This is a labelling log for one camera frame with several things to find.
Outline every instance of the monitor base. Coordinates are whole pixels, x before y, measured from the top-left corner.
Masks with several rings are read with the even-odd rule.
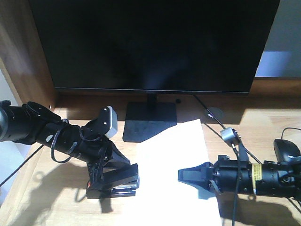
[[[123,141],[142,142],[177,125],[174,103],[129,102]]]

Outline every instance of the wooden desk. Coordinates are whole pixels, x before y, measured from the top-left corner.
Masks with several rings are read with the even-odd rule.
[[[215,162],[219,154],[227,154],[234,159],[232,150],[212,131],[219,132],[220,126],[205,117],[204,110],[193,97],[167,95],[159,96],[159,101],[175,101],[177,98],[181,99],[181,103],[177,105],[179,123],[197,118],[201,118],[204,122],[202,126],[210,161]],[[69,118],[71,124],[84,125],[88,120],[97,117],[101,107],[113,106],[119,116],[119,131],[112,141],[132,163],[135,163],[136,144],[123,142],[122,133],[127,102],[142,99],[143,97],[127,95],[65,96],[61,97],[55,112],[63,118]],[[229,122],[226,126],[237,129],[245,146],[261,161],[276,160],[273,141],[280,138],[285,127],[301,128],[300,98],[202,97],[202,99],[208,106],[217,106],[224,111],[224,121]],[[301,133],[296,130],[288,130],[284,136],[298,147],[301,147],[300,137]],[[33,145],[31,152],[38,146]],[[56,157],[61,160],[65,155],[56,152]],[[12,190],[0,208],[0,225],[116,225],[124,209],[135,197],[105,200],[101,205],[98,200],[79,201],[85,193],[87,180],[84,162],[72,159],[66,164],[57,164],[51,160],[49,148],[43,148],[20,170]],[[301,223],[300,213],[285,198],[258,196],[255,200],[248,199],[246,195],[239,196],[237,226],[297,226]],[[225,226],[231,225],[232,201],[232,194],[218,196],[222,222]],[[143,225],[143,222],[136,222],[133,219],[133,225]]]

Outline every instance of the computer mouse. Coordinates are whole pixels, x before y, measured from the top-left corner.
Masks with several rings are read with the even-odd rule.
[[[300,150],[293,142],[289,140],[274,140],[274,150],[278,162],[290,162],[295,157],[300,156]]]

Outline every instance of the yellow label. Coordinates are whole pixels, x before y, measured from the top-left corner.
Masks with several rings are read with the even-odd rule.
[[[262,166],[261,164],[255,163],[252,164],[252,184],[253,184],[253,191],[256,194],[256,181],[262,180]]]

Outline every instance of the sheet of paper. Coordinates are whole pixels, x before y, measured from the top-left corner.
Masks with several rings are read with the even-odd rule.
[[[178,182],[178,170],[208,161],[200,120],[171,127],[138,144],[137,151],[136,211],[125,212],[123,224],[222,225],[213,193]]]

